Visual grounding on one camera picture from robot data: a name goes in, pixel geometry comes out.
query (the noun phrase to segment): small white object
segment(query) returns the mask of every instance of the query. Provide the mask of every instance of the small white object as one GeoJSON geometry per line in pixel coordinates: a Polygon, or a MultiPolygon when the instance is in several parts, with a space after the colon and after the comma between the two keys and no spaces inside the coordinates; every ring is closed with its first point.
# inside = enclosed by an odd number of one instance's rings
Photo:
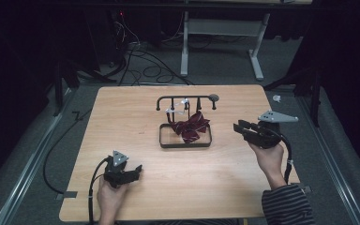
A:
{"type": "Polygon", "coordinates": [[[273,100],[276,102],[280,102],[280,96],[274,95],[273,100]]]}

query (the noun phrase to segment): hand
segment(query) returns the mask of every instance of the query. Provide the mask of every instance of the hand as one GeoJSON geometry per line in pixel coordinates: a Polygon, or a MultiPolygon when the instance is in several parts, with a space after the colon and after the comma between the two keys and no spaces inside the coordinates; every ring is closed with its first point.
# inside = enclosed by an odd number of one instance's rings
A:
{"type": "Polygon", "coordinates": [[[253,143],[249,142],[248,144],[255,152],[260,169],[262,169],[267,177],[271,189],[286,186],[286,182],[281,171],[284,152],[283,147],[280,144],[277,144],[272,148],[262,149],[253,143]]]}
{"type": "Polygon", "coordinates": [[[120,188],[113,188],[110,182],[104,177],[100,177],[98,185],[97,200],[100,206],[101,216],[99,225],[113,225],[116,214],[125,198],[129,184],[122,185],[120,188]]]}

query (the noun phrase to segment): striped sleeve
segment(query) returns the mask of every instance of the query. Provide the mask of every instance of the striped sleeve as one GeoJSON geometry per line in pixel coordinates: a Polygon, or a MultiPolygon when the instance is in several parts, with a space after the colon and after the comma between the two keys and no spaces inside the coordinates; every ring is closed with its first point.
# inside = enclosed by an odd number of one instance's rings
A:
{"type": "Polygon", "coordinates": [[[262,194],[262,210],[270,225],[315,224],[308,199],[297,185],[266,190],[262,194]]]}

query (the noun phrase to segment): gray carpet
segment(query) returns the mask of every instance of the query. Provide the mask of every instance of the gray carpet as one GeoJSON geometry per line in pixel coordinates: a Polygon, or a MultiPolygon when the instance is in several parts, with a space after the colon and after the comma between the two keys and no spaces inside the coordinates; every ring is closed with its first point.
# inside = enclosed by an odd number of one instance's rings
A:
{"type": "MultiPolygon", "coordinates": [[[[259,52],[262,72],[265,77],[263,82],[257,82],[254,79],[251,64],[247,59],[247,49],[252,48],[253,43],[251,38],[215,37],[215,41],[210,45],[201,48],[206,45],[203,39],[191,40],[190,45],[194,48],[191,48],[189,52],[187,79],[194,84],[269,84],[286,74],[300,40],[282,42],[279,39],[274,39],[263,42],[259,52]]],[[[178,74],[180,70],[180,49],[181,47],[177,42],[170,42],[159,48],[143,44],[138,50],[155,55],[178,74]]],[[[142,52],[134,51],[133,53],[147,57],[142,52]]],[[[143,74],[145,68],[153,65],[150,61],[132,56],[128,70],[133,72],[126,75],[124,84],[138,85],[161,81],[157,80],[157,77],[142,76],[135,82],[135,77],[139,76],[139,72],[143,74]]],[[[157,68],[151,67],[145,71],[145,75],[154,76],[156,72],[157,68]]],[[[170,83],[184,84],[178,78],[174,78],[170,83]]],[[[52,148],[66,130],[74,124],[75,114],[73,112],[83,114],[93,107],[97,91],[103,85],[108,84],[82,81],[80,88],[73,90],[73,99],[68,100],[67,108],[54,130],[48,149],[52,148]]],[[[314,136],[314,129],[309,125],[309,117],[302,111],[300,98],[293,96],[292,89],[292,86],[281,86],[281,88],[266,92],[266,95],[274,111],[298,116],[300,119],[298,123],[282,124],[281,131],[292,143],[294,166],[300,180],[304,185],[311,186],[313,190],[307,196],[314,210],[317,224],[353,224],[349,212],[338,194],[331,173],[326,167],[320,145],[314,136]],[[273,95],[281,95],[280,103],[272,100],[273,95]]],[[[40,139],[53,120],[53,112],[54,102],[51,101],[44,112],[23,134],[7,163],[1,169],[0,210],[27,160],[38,147],[40,139]]],[[[360,160],[333,113],[324,90],[322,90],[319,120],[321,127],[318,130],[325,137],[360,206],[360,160]]],[[[55,188],[65,190],[68,185],[87,121],[88,115],[57,143],[50,154],[46,169],[48,179],[55,188]]],[[[45,185],[42,177],[42,166],[39,166],[32,184],[11,220],[11,224],[64,224],[58,217],[62,201],[56,200],[56,196],[56,193],[45,185]]],[[[251,225],[266,224],[264,218],[249,218],[247,221],[251,225]]],[[[144,222],[126,222],[125,224],[144,224],[144,222]]]]}

